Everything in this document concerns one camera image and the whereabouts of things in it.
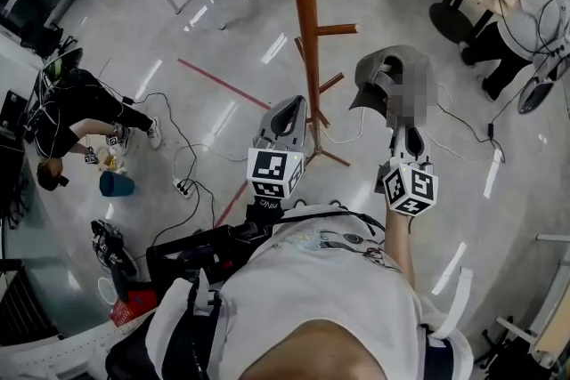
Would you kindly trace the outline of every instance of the black strap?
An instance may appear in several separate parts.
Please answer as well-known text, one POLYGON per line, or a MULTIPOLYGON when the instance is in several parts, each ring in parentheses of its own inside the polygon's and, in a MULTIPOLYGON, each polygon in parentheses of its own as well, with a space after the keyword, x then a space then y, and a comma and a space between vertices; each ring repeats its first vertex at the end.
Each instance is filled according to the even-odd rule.
POLYGON ((368 229, 370 230, 370 233, 372 234, 372 236, 376 236, 376 231, 374 231, 372 229, 371 225, 374 225, 375 227, 380 228, 382 231, 386 231, 384 226, 380 222, 378 222, 376 219, 373 219, 372 217, 370 217, 367 214, 354 213, 352 211, 335 211, 335 212, 328 212, 328 213, 298 215, 296 217, 287 217, 285 219, 278 220, 276 223, 273 224, 273 226, 274 225, 281 225, 282 223, 302 222, 303 220, 318 219, 321 217, 336 217, 339 215, 353 215, 354 217, 359 218, 364 223, 366 223, 366 225, 368 225, 368 229))

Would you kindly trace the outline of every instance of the white box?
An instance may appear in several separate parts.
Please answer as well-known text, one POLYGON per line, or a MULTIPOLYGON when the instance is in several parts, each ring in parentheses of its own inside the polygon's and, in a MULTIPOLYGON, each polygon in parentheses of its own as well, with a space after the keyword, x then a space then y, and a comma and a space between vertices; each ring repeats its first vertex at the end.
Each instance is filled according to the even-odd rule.
POLYGON ((390 209, 414 217, 436 205, 437 185, 437 176, 405 164, 384 176, 390 209))
POLYGON ((289 198, 305 171, 301 152, 250 148, 248 181, 258 197, 289 198))

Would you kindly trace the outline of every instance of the black pants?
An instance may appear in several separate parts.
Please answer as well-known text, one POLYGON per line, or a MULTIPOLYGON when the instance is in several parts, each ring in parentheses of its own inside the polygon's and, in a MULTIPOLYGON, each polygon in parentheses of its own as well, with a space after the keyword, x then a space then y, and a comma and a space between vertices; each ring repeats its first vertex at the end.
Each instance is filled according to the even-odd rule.
POLYGON ((107 124, 117 122, 122 126, 138 128, 143 132, 148 132, 152 127, 152 119, 125 103, 121 103, 105 89, 100 90, 95 96, 94 104, 90 108, 94 114, 91 119, 107 124))
POLYGON ((497 100, 517 73, 531 63, 510 50, 502 40, 496 22, 484 28, 471 46, 463 50, 461 57, 468 65, 501 59, 499 67, 483 81, 483 88, 493 100, 497 100))
POLYGON ((96 119, 107 124, 117 122, 144 132, 148 132, 152 127, 152 119, 118 101, 94 77, 84 78, 83 83, 85 88, 74 100, 77 112, 82 113, 82 118, 96 119))

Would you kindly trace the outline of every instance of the sneaker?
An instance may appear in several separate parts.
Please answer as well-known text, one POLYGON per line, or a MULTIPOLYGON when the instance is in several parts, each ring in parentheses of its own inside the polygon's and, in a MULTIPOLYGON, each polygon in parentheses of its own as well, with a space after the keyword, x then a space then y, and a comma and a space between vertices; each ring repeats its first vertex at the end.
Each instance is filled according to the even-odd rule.
POLYGON ((131 146, 131 138, 131 129, 128 127, 123 127, 123 136, 118 140, 118 147, 120 148, 122 156, 125 156, 128 153, 128 150, 131 146))
POLYGON ((465 57, 463 56, 463 52, 464 52, 467 48, 469 48, 468 43, 467 43, 467 42, 459 42, 459 43, 457 43, 457 47, 460 48, 460 57, 461 57, 461 60, 463 61, 463 63, 464 63, 465 65, 467 65, 470 69, 474 68, 476 64, 475 64, 475 63, 468 63, 468 62, 465 60, 465 57))
POLYGON ((158 149, 162 143, 162 135, 160 134, 160 121, 158 117, 152 118, 151 128, 147 131, 147 136, 151 142, 153 149, 158 149))
POLYGON ((485 78, 483 77, 483 75, 477 75, 477 84, 479 85, 479 87, 481 87, 481 90, 483 91, 484 97, 488 101, 493 103, 495 101, 495 99, 491 95, 489 95, 489 93, 486 91, 486 89, 485 89, 485 78))

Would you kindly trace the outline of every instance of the wooden coat rack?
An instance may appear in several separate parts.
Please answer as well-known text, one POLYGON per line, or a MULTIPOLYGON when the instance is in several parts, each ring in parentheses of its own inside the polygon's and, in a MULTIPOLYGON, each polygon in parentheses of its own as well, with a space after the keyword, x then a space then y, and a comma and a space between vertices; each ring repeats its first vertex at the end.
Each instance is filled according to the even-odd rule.
POLYGON ((330 89, 345 76, 342 73, 338 73, 325 84, 320 85, 319 36, 356 34, 358 30, 356 24, 319 26, 317 22, 317 0, 296 0, 296 2, 301 37, 297 37, 295 43, 305 63, 309 107, 311 110, 311 116, 307 119, 307 124, 311 124, 314 139, 314 152, 309 156, 306 163, 308 164, 315 156, 322 154, 344 166, 350 166, 349 162, 324 150, 321 145, 321 122, 325 127, 328 127, 330 122, 321 112, 320 94, 330 89))

